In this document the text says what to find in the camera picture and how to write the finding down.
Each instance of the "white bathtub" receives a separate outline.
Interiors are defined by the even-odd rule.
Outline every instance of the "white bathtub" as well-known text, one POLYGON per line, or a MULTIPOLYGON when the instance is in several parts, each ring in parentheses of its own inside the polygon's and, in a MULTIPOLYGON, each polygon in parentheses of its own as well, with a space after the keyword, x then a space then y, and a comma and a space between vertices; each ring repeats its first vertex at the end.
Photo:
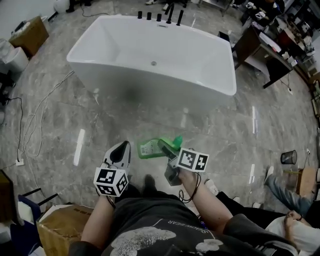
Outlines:
POLYGON ((102 100, 109 96, 203 111, 228 103, 237 90, 227 41, 165 20, 100 16, 67 61, 102 100))

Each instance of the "black shoe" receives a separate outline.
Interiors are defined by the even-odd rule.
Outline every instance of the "black shoe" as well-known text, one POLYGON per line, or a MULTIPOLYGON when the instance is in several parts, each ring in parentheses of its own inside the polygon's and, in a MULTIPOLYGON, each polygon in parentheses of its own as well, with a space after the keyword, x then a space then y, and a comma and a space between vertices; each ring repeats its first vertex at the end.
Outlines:
POLYGON ((90 1, 84 1, 84 6, 91 6, 91 2, 90 1))
POLYGON ((150 174, 147 174, 147 175, 144 177, 143 191, 144 191, 145 189, 148 189, 148 190, 157 190, 157 189, 156 189, 155 179, 154 179, 154 177, 152 177, 150 174))
POLYGON ((67 13, 67 14, 69 14, 69 13, 73 13, 75 11, 75 9, 74 8, 69 8, 69 9, 67 9, 67 10, 65 10, 65 12, 67 13))

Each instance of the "hand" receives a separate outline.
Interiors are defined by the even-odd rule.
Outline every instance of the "hand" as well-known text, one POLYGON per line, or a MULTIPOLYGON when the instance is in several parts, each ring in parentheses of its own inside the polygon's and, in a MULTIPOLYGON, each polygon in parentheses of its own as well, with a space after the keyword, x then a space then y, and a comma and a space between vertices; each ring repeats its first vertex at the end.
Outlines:
POLYGON ((291 216, 285 216, 284 218, 284 227, 285 229, 289 229, 292 227, 293 223, 294 223, 295 219, 291 216))
POLYGON ((187 181, 187 182, 193 182, 196 179, 196 175, 194 172, 189 171, 187 169, 180 168, 179 171, 179 178, 180 180, 187 181))
POLYGON ((286 215, 294 220, 300 220, 301 218, 301 215, 294 210, 289 211, 286 215))

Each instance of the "trash can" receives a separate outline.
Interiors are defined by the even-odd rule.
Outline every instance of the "trash can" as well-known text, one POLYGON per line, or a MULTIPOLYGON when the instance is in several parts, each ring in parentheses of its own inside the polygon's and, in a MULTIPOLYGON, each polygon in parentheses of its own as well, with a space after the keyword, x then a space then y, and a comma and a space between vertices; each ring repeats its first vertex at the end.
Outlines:
POLYGON ((285 152, 280 157, 281 164, 283 165, 295 165, 297 162, 297 152, 295 150, 285 152))

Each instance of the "blue jeans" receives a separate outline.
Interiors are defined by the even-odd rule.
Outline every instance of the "blue jeans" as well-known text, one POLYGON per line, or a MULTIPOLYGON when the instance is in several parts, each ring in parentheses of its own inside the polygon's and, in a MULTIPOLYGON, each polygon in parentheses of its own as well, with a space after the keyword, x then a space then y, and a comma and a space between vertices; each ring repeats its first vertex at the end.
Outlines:
POLYGON ((306 216, 312 204, 310 199, 302 197, 283 187, 274 174, 271 174, 265 180, 264 184, 269 187, 274 196, 287 208, 289 208, 291 211, 296 211, 303 217, 306 216))

